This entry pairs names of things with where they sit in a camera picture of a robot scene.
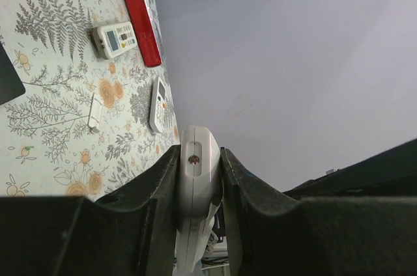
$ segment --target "remote display screen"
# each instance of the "remote display screen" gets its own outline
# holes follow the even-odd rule
[[[161,83],[159,83],[159,93],[162,96],[162,99],[165,99],[165,88],[162,86]]]
[[[115,33],[113,33],[113,31],[108,31],[107,37],[109,38],[109,41],[110,41],[111,50],[113,51],[118,50],[119,46],[117,45]]]

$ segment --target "cable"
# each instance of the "cable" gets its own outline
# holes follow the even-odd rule
[[[224,257],[220,257],[220,258],[215,258],[213,260],[201,260],[201,263],[205,264],[205,265],[217,265],[217,264],[223,264],[229,261],[229,257],[228,256],[224,256]]]
[[[227,264],[221,264],[221,265],[213,265],[213,266],[209,266],[207,268],[202,268],[202,270],[204,271],[205,269],[211,269],[211,268],[222,268],[223,266],[229,266],[229,263]]]

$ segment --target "remote control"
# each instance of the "remote control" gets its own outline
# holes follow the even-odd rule
[[[105,59],[113,59],[137,46],[135,32],[129,21],[95,27],[93,38],[98,52]]]
[[[149,116],[149,124],[156,133],[164,131],[165,108],[165,86],[157,76],[152,88],[151,115]]]

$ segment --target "fern leaf pattern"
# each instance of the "fern leaf pattern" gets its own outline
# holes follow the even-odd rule
[[[91,19],[89,12],[84,11],[80,0],[74,6],[73,0],[25,0],[26,6],[20,4],[17,13],[15,31],[31,35],[34,40],[40,40],[47,48],[51,46],[64,55],[66,41],[69,43],[71,60],[77,51],[81,60],[84,58],[84,48],[89,43]]]

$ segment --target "black object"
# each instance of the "black object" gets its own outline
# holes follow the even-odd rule
[[[417,275],[416,154],[417,140],[283,194],[221,149],[231,274]],[[0,199],[1,273],[171,275],[179,155],[95,204]]]
[[[0,43],[0,105],[23,95],[25,92],[23,83]]]

